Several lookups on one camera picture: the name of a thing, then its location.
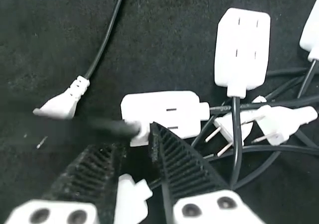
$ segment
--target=outlet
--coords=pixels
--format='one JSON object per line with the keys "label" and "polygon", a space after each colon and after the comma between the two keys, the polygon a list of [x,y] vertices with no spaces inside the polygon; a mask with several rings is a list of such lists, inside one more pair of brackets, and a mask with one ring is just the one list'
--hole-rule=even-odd
{"label": "outlet", "polygon": [[[308,52],[319,47],[319,0],[316,0],[315,5],[306,21],[299,45],[302,49]],[[313,58],[317,57],[310,56],[308,60],[312,61]]]}
{"label": "outlet", "polygon": [[[140,121],[144,125],[157,122],[180,138],[197,136],[201,120],[208,120],[210,115],[208,103],[201,103],[192,91],[128,94],[121,102],[121,112],[127,121]],[[147,139],[131,142],[131,146],[147,144]]]}
{"label": "outlet", "polygon": [[242,85],[245,92],[241,98],[246,96],[246,90],[262,85],[268,66],[269,39],[268,14],[228,9],[218,24],[215,83],[222,87]]}

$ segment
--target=white connector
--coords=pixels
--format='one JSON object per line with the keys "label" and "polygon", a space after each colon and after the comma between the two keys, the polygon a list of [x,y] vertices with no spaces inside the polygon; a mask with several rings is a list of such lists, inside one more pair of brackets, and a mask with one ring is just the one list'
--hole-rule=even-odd
{"label": "white connector", "polygon": [[11,212],[4,224],[99,224],[91,203],[30,200]]}
{"label": "white connector", "polygon": [[121,102],[122,119],[140,121],[140,134],[131,146],[148,145],[149,125],[157,122],[180,138],[200,133],[200,122],[208,120],[209,104],[192,91],[162,91],[126,95]]}
{"label": "white connector", "polygon": [[309,51],[308,60],[319,60],[319,0],[315,5],[306,21],[299,45]]}
{"label": "white connector", "polygon": [[246,97],[265,81],[268,66],[270,17],[264,12],[230,8],[218,24],[215,83],[228,97]]}
{"label": "white connector", "polygon": [[[258,96],[253,100],[252,103],[261,102],[266,102],[266,99],[262,96]],[[240,119],[244,120],[244,122],[242,122],[241,124],[242,145],[244,146],[244,140],[248,137],[253,128],[252,121],[256,119],[255,110],[240,112]],[[234,144],[233,120],[231,113],[227,113],[223,117],[216,118],[216,120],[214,121],[214,125],[216,127],[216,130],[206,138],[205,142],[208,142],[219,132],[223,135],[228,144],[217,153],[217,156],[219,157]]]}
{"label": "white connector", "polygon": [[264,136],[256,138],[253,143],[267,139],[273,146],[286,142],[301,125],[318,118],[317,111],[310,106],[290,109],[265,105],[260,107],[255,114],[256,117],[261,117],[256,122]]}
{"label": "white connector", "polygon": [[114,224],[138,224],[148,215],[146,200],[153,195],[145,179],[135,183],[131,175],[119,177]]}
{"label": "white connector", "polygon": [[48,100],[41,108],[34,109],[35,115],[47,116],[58,119],[72,119],[76,106],[82,95],[86,92],[90,81],[82,76],[73,81],[63,93]]}
{"label": "white connector", "polygon": [[264,224],[240,196],[230,190],[179,199],[173,207],[173,223]]}

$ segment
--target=black fabric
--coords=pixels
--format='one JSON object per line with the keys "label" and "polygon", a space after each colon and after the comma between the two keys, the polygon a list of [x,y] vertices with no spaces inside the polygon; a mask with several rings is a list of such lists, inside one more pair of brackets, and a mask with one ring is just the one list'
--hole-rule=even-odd
{"label": "black fabric", "polygon": [[[65,152],[39,152],[36,145],[42,137],[28,136],[34,150],[23,151],[19,146],[25,136],[23,120],[14,116],[12,105],[5,105],[7,100],[22,97],[25,104],[20,102],[21,106],[31,112],[83,75],[98,51],[115,1],[0,0],[0,94],[6,97],[0,101],[0,222],[13,207],[39,198],[82,150],[75,145]],[[307,53],[298,43],[314,2],[124,0],[108,51],[80,101],[77,115],[120,118],[125,94],[162,90],[192,90],[211,106],[220,104],[225,90],[214,85],[214,49],[217,24],[229,7],[265,11],[271,16],[269,70],[309,67]],[[248,98],[265,95],[285,80],[267,79],[262,87],[248,93]],[[317,93],[317,81],[306,95]],[[286,92],[279,100],[294,98],[297,92]],[[317,128],[315,121],[302,131],[319,143]],[[255,130],[251,137],[257,135],[260,132]],[[92,143],[103,142],[98,137],[86,138],[92,138]],[[297,143],[294,137],[289,140],[289,144]],[[225,144],[217,136],[203,152]],[[150,166],[147,153],[147,148],[136,148],[128,154],[124,171],[136,181],[157,176],[155,169],[145,169]],[[263,159],[264,155],[244,155],[243,175]],[[228,177],[231,159],[213,165]],[[316,158],[284,153],[238,193],[266,223],[317,223],[318,165]],[[143,223],[163,222],[158,189],[149,200],[149,216]]]}

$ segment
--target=black cord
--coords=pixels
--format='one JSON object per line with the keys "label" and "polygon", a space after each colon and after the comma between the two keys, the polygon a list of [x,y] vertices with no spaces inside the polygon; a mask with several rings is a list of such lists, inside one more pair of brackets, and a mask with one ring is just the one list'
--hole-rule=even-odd
{"label": "black cord", "polygon": [[[243,104],[240,105],[240,110],[241,111],[246,111],[246,110],[255,110],[260,108],[261,106],[264,105],[270,105],[270,106],[285,106],[288,108],[299,108],[303,106],[308,106],[313,103],[319,102],[319,95],[314,95],[314,96],[309,96],[306,98],[300,98],[300,99],[295,99],[295,100],[290,100],[290,101],[279,101],[279,102],[267,102],[267,103],[250,103],[250,104]],[[218,106],[218,107],[212,107],[210,109],[210,114],[224,114],[228,113],[231,111],[231,106]]]}
{"label": "black cord", "polygon": [[[243,147],[243,153],[274,152],[274,151],[287,151],[287,152],[304,153],[304,154],[319,156],[319,148],[300,147],[300,146],[284,145],[284,144],[278,145],[278,146],[250,145],[250,146]],[[213,156],[213,157],[206,158],[206,160],[208,162],[211,162],[211,161],[219,160],[232,155],[234,155],[234,150],[229,150],[219,157]]]}
{"label": "black cord", "polygon": [[266,77],[274,77],[274,76],[297,76],[297,75],[304,75],[307,72],[307,68],[287,68],[287,69],[280,69],[276,71],[267,71]]}
{"label": "black cord", "polygon": [[318,146],[311,139],[309,139],[301,130],[298,129],[295,133],[295,136],[307,147],[318,148]]}
{"label": "black cord", "polygon": [[86,74],[84,75],[84,78],[89,80],[93,74],[93,72],[95,71],[100,59],[101,59],[101,56],[104,52],[104,49],[109,41],[109,38],[110,38],[110,35],[111,35],[111,32],[112,32],[112,28],[113,28],[113,25],[115,23],[115,20],[116,20],[116,17],[117,17],[117,14],[118,14],[118,11],[119,11],[119,8],[121,6],[121,3],[122,3],[122,0],[117,0],[116,1],[116,4],[115,4],[115,7],[113,9],[113,13],[112,13],[112,17],[111,17],[111,20],[110,20],[110,23],[109,23],[109,26],[108,26],[108,29],[106,31],[106,34],[105,34],[105,37],[104,37],[104,40],[100,46],[100,49],[98,51],[98,54],[96,54],[96,57],[94,58],[94,61],[92,62],[91,66],[89,67],[88,71],[86,72]]}
{"label": "black cord", "polygon": [[157,178],[157,179],[151,181],[151,182],[148,184],[148,186],[149,186],[149,188],[150,188],[151,190],[154,190],[155,188],[160,187],[160,185],[161,185],[160,178]]}
{"label": "black cord", "polygon": [[[296,77],[291,79],[290,81],[282,84],[281,86],[279,86],[277,89],[275,89],[274,91],[272,91],[271,93],[269,93],[267,96],[265,96],[266,99],[275,99],[277,96],[279,96],[282,92],[284,92],[285,90],[288,90],[294,86],[296,86],[297,84],[301,83],[303,81],[303,77]],[[316,144],[314,144],[306,135],[304,135],[300,130],[298,130],[296,133],[296,136],[304,143],[306,144],[306,146],[308,147],[313,147],[313,148],[317,148]],[[268,159],[261,165],[259,166],[257,169],[255,169],[253,172],[251,172],[250,174],[248,174],[246,177],[244,177],[243,179],[241,179],[234,187],[234,189],[238,189],[246,184],[248,184],[249,182],[251,182],[252,180],[256,179],[259,175],[261,175],[263,172],[265,172],[272,164],[273,162],[279,157],[279,155],[281,154],[280,151],[274,152],[273,154],[271,154]]]}
{"label": "black cord", "polygon": [[[227,104],[230,101],[230,99],[224,101],[222,103],[222,105]],[[203,129],[201,130],[201,132],[199,133],[199,135],[194,139],[194,141],[191,143],[191,146],[193,148],[195,148],[200,142],[201,140],[204,138],[204,136],[206,135],[206,133],[208,132],[208,130],[210,129],[210,127],[213,125],[215,119],[218,117],[219,112],[216,112],[215,115],[213,115],[212,117],[210,117],[210,119],[206,122],[206,124],[204,125]]]}
{"label": "black cord", "polygon": [[317,62],[317,60],[313,60],[311,66],[310,66],[310,69],[308,70],[307,74],[305,75],[305,79],[304,79],[303,84],[301,85],[301,88],[300,88],[299,93],[297,95],[297,99],[299,99],[308,89],[311,81],[314,78],[314,75],[315,75],[318,67],[319,67],[319,62]]}
{"label": "black cord", "polygon": [[230,189],[233,189],[238,181],[241,163],[242,163],[242,156],[243,156],[239,107],[240,107],[240,98],[233,97],[232,118],[233,118],[233,132],[234,132],[234,157],[233,157],[233,172],[230,178]]}
{"label": "black cord", "polygon": [[282,85],[280,85],[277,89],[269,93],[268,95],[265,96],[266,100],[272,100],[278,97],[281,93],[285,92],[286,90],[289,90],[293,88],[294,86],[300,84],[303,81],[303,77],[295,77]]}
{"label": "black cord", "polygon": [[255,178],[257,178],[259,175],[261,175],[263,172],[266,171],[267,168],[269,168],[273,162],[279,157],[279,155],[281,154],[280,151],[274,152],[273,154],[271,154],[268,159],[261,165],[259,166],[257,169],[255,169],[253,172],[251,172],[250,174],[248,174],[246,177],[244,177],[243,179],[241,179],[234,187],[234,190],[241,188],[242,186],[245,186],[246,184],[250,183],[251,181],[253,181]]}

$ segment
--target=white extension cord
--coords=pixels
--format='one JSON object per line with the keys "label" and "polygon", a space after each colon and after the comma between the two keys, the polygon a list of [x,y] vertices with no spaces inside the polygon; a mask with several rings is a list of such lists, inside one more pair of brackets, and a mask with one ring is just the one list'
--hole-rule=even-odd
{"label": "white extension cord", "polygon": [[268,66],[270,17],[264,12],[230,8],[218,24],[215,83],[228,97],[246,97],[265,81]]}
{"label": "white extension cord", "polygon": [[140,134],[131,146],[148,145],[150,123],[157,122],[180,138],[195,137],[200,133],[201,121],[209,119],[209,104],[200,102],[192,91],[162,91],[128,94],[121,102],[122,119],[139,121]]}

